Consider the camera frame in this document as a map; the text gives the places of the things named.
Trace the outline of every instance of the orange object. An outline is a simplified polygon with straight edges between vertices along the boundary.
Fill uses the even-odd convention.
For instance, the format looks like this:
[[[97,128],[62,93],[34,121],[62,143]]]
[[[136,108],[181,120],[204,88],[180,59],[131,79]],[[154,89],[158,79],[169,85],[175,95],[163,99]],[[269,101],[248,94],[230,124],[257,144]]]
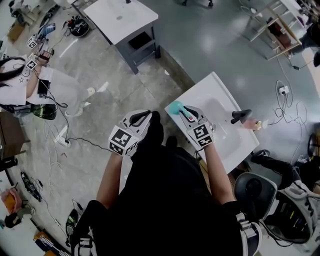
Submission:
[[[21,209],[22,200],[16,189],[7,189],[1,194],[1,200],[7,208],[9,214],[16,213]]]

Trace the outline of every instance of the white cable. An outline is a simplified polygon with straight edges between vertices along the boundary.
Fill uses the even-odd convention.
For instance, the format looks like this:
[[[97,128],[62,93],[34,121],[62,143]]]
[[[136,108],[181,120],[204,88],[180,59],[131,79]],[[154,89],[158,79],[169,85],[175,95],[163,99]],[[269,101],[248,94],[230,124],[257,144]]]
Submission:
[[[248,15],[248,16],[250,16],[250,17],[252,17],[252,11],[251,11],[251,9],[248,7],[248,6],[246,6],[245,4],[243,4],[242,3],[242,1],[241,0],[239,0],[239,3],[240,3],[240,9],[241,9],[241,11],[243,11],[246,15]],[[259,23],[261,23],[260,22],[260,20],[258,20],[257,19],[257,17],[253,17],[257,22],[259,22]]]
[[[54,132],[51,130],[51,125],[49,125],[46,121],[44,121],[44,124],[48,126],[48,131],[46,134],[45,131],[45,125],[43,125],[43,133],[44,133],[44,137],[45,137],[45,143],[46,143],[46,148],[48,150],[48,154],[49,154],[49,185],[50,185],[50,194],[53,194],[53,187],[54,187],[54,183],[52,181],[52,167],[53,165],[57,165],[61,171],[64,171],[64,166],[58,162],[58,152],[57,152],[57,148],[56,148],[56,144],[54,142],[54,140],[52,139],[52,137],[49,135],[49,132],[52,133],[52,135],[54,136]],[[49,146],[48,146],[48,136],[50,137],[53,146],[54,146],[54,150],[55,150],[55,156],[56,156],[56,161],[51,162],[51,154],[50,154],[50,150],[49,150]]]
[[[277,56],[276,59],[277,59],[277,61],[278,61],[278,63],[279,63],[279,66],[280,66],[280,68],[281,68],[281,71],[282,71],[282,73],[284,74],[285,79],[287,80],[288,85],[289,85],[289,88],[290,88],[290,92],[291,92],[291,103],[290,103],[290,105],[288,105],[288,103],[286,103],[286,106],[287,106],[288,108],[290,108],[290,107],[292,106],[292,103],[294,102],[294,94],[293,94],[293,91],[292,91],[291,83],[290,83],[289,78],[287,77],[287,75],[286,75],[286,73],[285,73],[285,71],[284,71],[284,69],[283,69],[283,67],[282,67],[282,65],[281,65],[281,62],[280,62],[280,60],[279,60],[279,56]]]
[[[288,87],[289,87],[290,92],[291,92],[291,103],[288,104],[288,102],[285,100],[285,104],[286,104],[287,108],[290,108],[290,107],[292,106],[293,102],[294,102],[294,93],[293,93],[292,86],[291,86],[291,83],[290,83],[290,81],[289,81],[289,78],[287,77],[287,75],[286,75],[286,73],[285,73],[285,71],[284,71],[284,69],[283,69],[283,67],[282,67],[282,65],[281,65],[281,62],[280,62],[280,60],[279,60],[279,56],[277,56],[276,59],[277,59],[277,61],[278,61],[278,63],[279,63],[279,66],[280,66],[280,68],[281,68],[281,71],[282,71],[283,75],[285,76],[285,79],[286,79],[287,82],[288,82]],[[297,104],[295,105],[295,108],[296,108],[296,118],[292,118],[292,116],[288,115],[288,116],[291,118],[291,120],[290,120],[290,121],[287,121],[286,118],[285,118],[285,115],[286,115],[285,110],[284,110],[283,108],[281,108],[281,106],[280,106],[280,104],[279,104],[279,96],[278,96],[278,91],[277,91],[278,82],[281,82],[283,85],[284,85],[284,83],[283,83],[282,81],[278,80],[278,81],[276,82],[276,87],[275,87],[275,90],[276,90],[275,93],[276,93],[278,105],[279,105],[279,108],[280,108],[281,111],[282,111],[282,118],[284,118],[284,120],[285,120],[285,122],[286,122],[287,124],[289,124],[289,123],[291,123],[291,122],[294,121],[294,122],[296,122],[297,124],[299,124],[299,125],[300,125],[300,128],[301,128],[301,129],[300,129],[300,139],[299,139],[299,143],[298,143],[298,146],[296,147],[296,149],[295,149],[295,151],[294,151],[294,153],[293,153],[293,156],[292,156],[292,158],[291,158],[291,161],[290,161],[290,164],[292,165],[292,162],[293,162],[293,160],[294,160],[294,157],[295,157],[295,155],[296,155],[296,153],[297,153],[297,151],[298,151],[298,148],[300,147],[300,144],[301,144],[301,142],[302,142],[303,126],[304,126],[304,128],[305,128],[305,132],[308,134],[308,130],[307,130],[307,126],[306,126],[307,114],[308,114],[308,112],[307,112],[307,107],[306,107],[306,105],[305,105],[302,101],[298,101]],[[301,118],[301,116],[299,116],[299,111],[298,111],[298,105],[299,105],[299,103],[303,104],[303,106],[304,106],[304,109],[305,109],[305,121],[303,121],[302,118]]]

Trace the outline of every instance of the concrete floor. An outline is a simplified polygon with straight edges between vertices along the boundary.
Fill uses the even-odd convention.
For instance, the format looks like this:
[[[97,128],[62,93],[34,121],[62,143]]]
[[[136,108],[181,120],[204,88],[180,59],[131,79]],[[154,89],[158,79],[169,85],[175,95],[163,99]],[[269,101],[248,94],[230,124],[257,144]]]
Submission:
[[[208,0],[189,0],[182,6],[182,0],[141,0],[159,14],[158,38],[160,45],[184,68],[186,73],[198,82],[212,71],[216,72],[228,88],[241,109],[251,109],[259,120],[276,122],[274,114],[278,107],[275,86],[277,80],[288,82],[277,59],[267,61],[274,52],[268,46],[270,40],[263,34],[253,42],[251,38],[261,25],[240,9],[239,0],[213,0],[214,7],[208,8]],[[260,9],[270,0],[242,0],[244,5]],[[264,19],[270,17],[263,13]],[[294,155],[307,154],[309,132],[319,122],[320,101],[315,82],[307,68],[296,71],[287,58],[279,60],[292,84],[294,101],[286,112],[296,117],[296,103],[302,101],[307,107],[307,131],[303,129],[302,142]],[[292,58],[293,65],[303,66],[302,55]],[[299,114],[305,119],[305,110],[299,105]],[[255,132],[260,146],[283,161],[290,162],[301,136],[300,125],[283,120],[266,130]]]
[[[257,38],[250,43],[245,37],[253,34],[251,27],[257,24],[250,22],[250,18],[240,10],[237,0],[216,0],[213,9],[207,9],[206,0],[189,0],[187,7],[181,6],[178,0],[141,2],[159,14],[157,33],[161,46],[195,82],[215,71],[242,109],[252,109],[258,119],[277,120],[273,112],[277,107],[275,84],[277,80],[285,82],[286,79],[276,59],[267,61],[264,58],[264,55],[272,54],[265,41]],[[72,9],[60,10],[54,17],[52,22],[56,22],[57,30],[50,35],[51,45],[61,39],[63,22],[74,14]],[[27,33],[28,29],[16,43],[21,53],[27,52]],[[125,113],[146,108],[160,112],[166,137],[178,135],[180,145],[192,152],[164,111],[164,107],[183,90],[165,74],[157,61],[148,60],[139,67],[139,74],[134,75],[114,46],[110,46],[97,30],[73,43],[62,55],[73,40],[71,36],[65,37],[55,47],[51,67],[77,78],[85,88],[98,90],[103,85],[107,86],[105,91],[96,93],[89,100],[91,105],[82,116],[69,119],[69,138],[82,137],[106,146],[113,126]],[[280,61],[294,93],[294,103],[288,113],[295,115],[296,102],[303,101],[308,109],[307,127],[310,128],[312,123],[319,121],[317,112],[320,107],[310,72],[306,68],[299,72],[290,68],[284,57]],[[298,66],[305,63],[300,55],[295,56],[292,62]],[[19,167],[12,168],[11,172],[25,197],[35,207],[36,222],[64,245],[66,239],[50,218],[45,202],[38,203],[21,186],[20,170],[42,181],[44,190],[41,194],[48,201],[51,214],[64,226],[73,208],[72,199],[86,206],[95,198],[110,153],[83,141],[72,141],[70,148],[54,143],[52,138],[57,135],[57,130],[61,131],[66,125],[61,114],[56,120],[47,121],[48,125],[32,115],[24,118],[23,123],[31,144],[27,153],[19,156]],[[303,132],[296,158],[306,153],[307,135]],[[256,135],[262,148],[270,149],[278,158],[290,161],[300,139],[300,126],[280,122]],[[122,188],[130,168],[131,160],[125,157]]]
[[[56,31],[49,35],[51,46],[62,38],[64,30],[61,27],[64,21],[75,14],[73,9],[60,10],[54,16],[51,22],[56,23]],[[29,52],[27,37],[28,33],[30,36],[34,31],[36,29],[29,32],[26,28],[15,43],[21,54]],[[106,148],[114,125],[126,113],[137,109],[157,110],[164,126],[164,141],[169,135],[177,135],[179,145],[193,154],[193,147],[187,143],[182,132],[164,110],[183,90],[165,74],[165,70],[155,59],[149,59],[139,66],[139,74],[134,75],[116,48],[109,45],[97,29],[91,31],[86,38],[74,41],[72,36],[64,37],[54,47],[55,55],[50,66],[75,77],[84,88],[105,90],[97,92],[88,100],[91,104],[81,116],[68,119],[68,138],[84,138]],[[50,217],[46,203],[37,202],[25,190],[20,171],[24,170],[30,177],[43,183],[41,195],[48,202],[50,213],[65,226],[73,209],[72,199],[85,207],[90,200],[96,198],[110,152],[81,140],[72,140],[70,148],[54,143],[53,139],[66,126],[60,112],[53,121],[28,115],[21,122],[31,143],[26,147],[27,153],[18,156],[19,165],[9,170],[10,175],[14,182],[19,183],[18,189],[35,208],[35,221],[64,246],[66,238]],[[124,157],[121,190],[131,166],[131,159]]]

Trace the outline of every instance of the faucet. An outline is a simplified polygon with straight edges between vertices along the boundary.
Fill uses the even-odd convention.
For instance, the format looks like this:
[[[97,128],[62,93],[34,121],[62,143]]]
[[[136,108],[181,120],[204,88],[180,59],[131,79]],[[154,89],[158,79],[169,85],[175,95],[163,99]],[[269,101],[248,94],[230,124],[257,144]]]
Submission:
[[[241,110],[241,111],[233,111],[232,112],[232,117],[233,119],[231,120],[231,124],[235,124],[239,120],[241,121],[241,124],[244,124],[245,121],[251,117],[252,115],[252,110],[247,109],[247,110]]]

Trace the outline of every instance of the box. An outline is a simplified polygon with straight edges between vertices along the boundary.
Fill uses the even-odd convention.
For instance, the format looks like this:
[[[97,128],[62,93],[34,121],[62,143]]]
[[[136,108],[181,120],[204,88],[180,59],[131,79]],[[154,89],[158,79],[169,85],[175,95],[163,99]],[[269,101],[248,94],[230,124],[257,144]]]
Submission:
[[[21,33],[24,31],[25,25],[20,24],[17,20],[13,23],[9,29],[8,34],[6,35],[11,43],[17,41]]]

